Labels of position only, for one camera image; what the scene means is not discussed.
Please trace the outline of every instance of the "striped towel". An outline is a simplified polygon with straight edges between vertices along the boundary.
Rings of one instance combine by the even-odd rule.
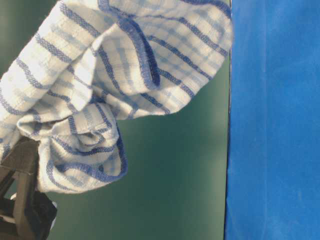
[[[211,80],[232,45],[217,0],[61,0],[0,81],[0,160],[40,141],[41,192],[120,179],[117,120],[167,115]]]

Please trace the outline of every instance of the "dish towel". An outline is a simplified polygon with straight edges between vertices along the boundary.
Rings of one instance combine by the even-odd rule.
[[[37,188],[82,193],[120,179],[117,120],[183,108],[232,45],[217,0],[61,0],[0,81],[0,154],[40,141]]]

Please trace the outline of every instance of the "green surface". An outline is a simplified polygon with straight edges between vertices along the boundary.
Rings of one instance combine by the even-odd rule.
[[[1,1],[1,75],[54,2]],[[49,193],[58,216],[48,239],[222,240],[228,94],[229,60],[180,112],[120,121],[128,174],[83,194]]]

